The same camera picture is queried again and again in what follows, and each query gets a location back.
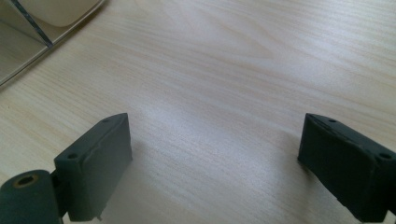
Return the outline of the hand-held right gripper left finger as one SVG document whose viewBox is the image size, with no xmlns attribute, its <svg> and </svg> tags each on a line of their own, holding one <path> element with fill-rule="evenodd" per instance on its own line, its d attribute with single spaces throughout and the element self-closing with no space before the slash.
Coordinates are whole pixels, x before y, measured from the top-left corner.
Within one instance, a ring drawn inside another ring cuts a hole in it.
<svg viewBox="0 0 396 224">
<path fill-rule="evenodd" d="M 60 214 L 72 221 L 101 216 L 132 160 L 128 115 L 99 121 L 54 159 Z"/>
</svg>

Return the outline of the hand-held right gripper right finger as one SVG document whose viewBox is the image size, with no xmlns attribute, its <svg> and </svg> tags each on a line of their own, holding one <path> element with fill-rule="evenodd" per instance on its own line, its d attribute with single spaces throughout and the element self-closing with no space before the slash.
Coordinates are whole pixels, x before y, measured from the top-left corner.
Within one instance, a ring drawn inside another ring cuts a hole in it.
<svg viewBox="0 0 396 224">
<path fill-rule="evenodd" d="M 396 215 L 396 152 L 342 122 L 307 113 L 298 161 L 357 220 Z"/>
</svg>

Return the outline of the beige compartment tray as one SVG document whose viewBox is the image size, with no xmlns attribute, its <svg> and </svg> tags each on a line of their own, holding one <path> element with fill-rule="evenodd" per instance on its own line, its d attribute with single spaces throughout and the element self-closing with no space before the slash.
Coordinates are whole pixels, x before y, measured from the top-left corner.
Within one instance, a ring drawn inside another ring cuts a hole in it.
<svg viewBox="0 0 396 224">
<path fill-rule="evenodd" d="M 106 0 L 0 0 L 0 86 L 53 49 Z"/>
</svg>

